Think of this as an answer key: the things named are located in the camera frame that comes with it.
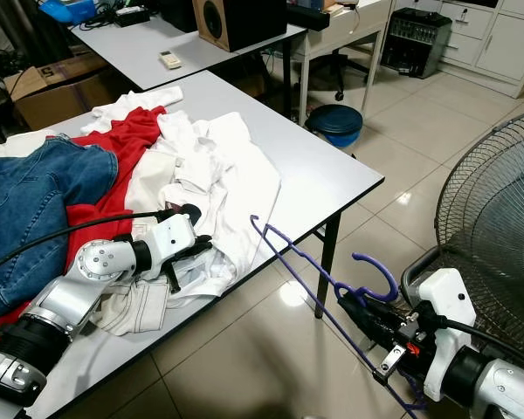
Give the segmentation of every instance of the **blue jeans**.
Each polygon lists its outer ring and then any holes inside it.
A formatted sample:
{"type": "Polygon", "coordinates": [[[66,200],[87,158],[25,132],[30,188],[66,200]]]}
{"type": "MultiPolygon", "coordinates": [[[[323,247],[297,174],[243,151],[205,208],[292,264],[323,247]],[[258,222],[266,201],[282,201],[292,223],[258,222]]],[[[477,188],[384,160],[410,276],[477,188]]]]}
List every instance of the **blue jeans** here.
{"type": "MultiPolygon", "coordinates": [[[[118,162],[98,146],[64,135],[23,158],[0,158],[0,258],[67,227],[66,206],[95,204],[113,186],[118,162]]],[[[68,236],[44,242],[0,266],[0,316],[62,274],[68,236]]]]}

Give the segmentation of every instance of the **fan grille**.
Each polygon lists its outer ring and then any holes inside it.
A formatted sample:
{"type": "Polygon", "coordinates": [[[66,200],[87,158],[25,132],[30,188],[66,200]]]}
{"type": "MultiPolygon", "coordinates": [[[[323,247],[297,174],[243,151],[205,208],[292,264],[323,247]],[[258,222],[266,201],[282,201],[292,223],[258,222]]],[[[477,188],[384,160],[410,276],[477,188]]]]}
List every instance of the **fan grille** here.
{"type": "Polygon", "coordinates": [[[460,160],[436,225],[443,264],[459,268],[479,323],[524,350],[524,115],[460,160]]]}

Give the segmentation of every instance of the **wooden speaker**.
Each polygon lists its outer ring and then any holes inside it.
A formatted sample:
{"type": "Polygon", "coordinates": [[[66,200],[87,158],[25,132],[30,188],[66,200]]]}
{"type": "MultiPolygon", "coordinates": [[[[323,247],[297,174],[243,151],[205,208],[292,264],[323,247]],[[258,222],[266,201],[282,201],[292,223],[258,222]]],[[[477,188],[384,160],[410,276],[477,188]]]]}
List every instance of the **wooden speaker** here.
{"type": "Polygon", "coordinates": [[[193,0],[200,38],[233,52],[286,33],[285,0],[193,0]]]}

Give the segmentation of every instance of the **remote control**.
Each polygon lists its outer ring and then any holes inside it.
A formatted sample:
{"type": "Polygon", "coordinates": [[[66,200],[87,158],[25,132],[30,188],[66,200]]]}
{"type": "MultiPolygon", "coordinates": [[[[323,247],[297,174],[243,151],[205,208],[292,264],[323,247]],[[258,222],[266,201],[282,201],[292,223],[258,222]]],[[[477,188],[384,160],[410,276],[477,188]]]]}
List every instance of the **remote control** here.
{"type": "Polygon", "coordinates": [[[165,51],[159,54],[159,58],[170,70],[174,70],[182,65],[181,60],[176,57],[171,51],[165,51]]]}

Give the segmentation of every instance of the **table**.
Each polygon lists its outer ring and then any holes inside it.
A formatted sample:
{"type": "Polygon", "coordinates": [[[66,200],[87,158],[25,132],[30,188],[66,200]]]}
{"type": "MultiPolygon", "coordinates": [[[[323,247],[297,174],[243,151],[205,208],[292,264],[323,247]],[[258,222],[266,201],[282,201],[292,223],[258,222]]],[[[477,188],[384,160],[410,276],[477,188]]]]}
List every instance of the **table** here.
{"type": "MultiPolygon", "coordinates": [[[[270,223],[295,242],[326,225],[322,263],[327,264],[325,269],[329,271],[341,212],[379,185],[383,176],[210,72],[194,74],[175,85],[183,89],[184,100],[169,106],[170,112],[183,109],[192,120],[209,120],[233,111],[241,113],[252,141],[281,175],[281,190],[270,223]]],[[[51,129],[74,136],[79,134],[80,127],[91,120],[92,116],[87,113],[56,124],[51,129]]],[[[275,238],[273,242],[284,250],[283,242],[275,238]]],[[[252,271],[225,295],[273,260],[275,256],[268,246],[260,245],[252,271]]],[[[327,287],[321,288],[323,301],[327,287]]],[[[37,402],[27,409],[27,413],[40,419],[59,411],[222,298],[203,297],[181,309],[171,310],[159,331],[116,337],[94,329],[87,336],[80,335],[49,374],[45,390],[37,402]]]]}
{"type": "MultiPolygon", "coordinates": [[[[124,28],[110,24],[90,31],[74,28],[72,33],[146,91],[277,43],[283,44],[284,74],[290,74],[290,40],[306,31],[289,24],[286,33],[234,52],[227,52],[201,39],[197,31],[180,31],[160,16],[124,28]],[[168,70],[159,59],[159,53],[163,51],[173,52],[183,65],[168,70]]],[[[284,108],[289,112],[291,80],[284,79],[284,85],[284,108]]]]}
{"type": "Polygon", "coordinates": [[[299,124],[307,120],[308,70],[310,60],[327,55],[333,50],[376,33],[369,78],[361,108],[364,116],[383,44],[384,32],[390,18],[392,0],[360,0],[356,10],[344,10],[330,18],[323,31],[309,31],[301,40],[293,42],[292,58],[301,62],[299,124]]]}

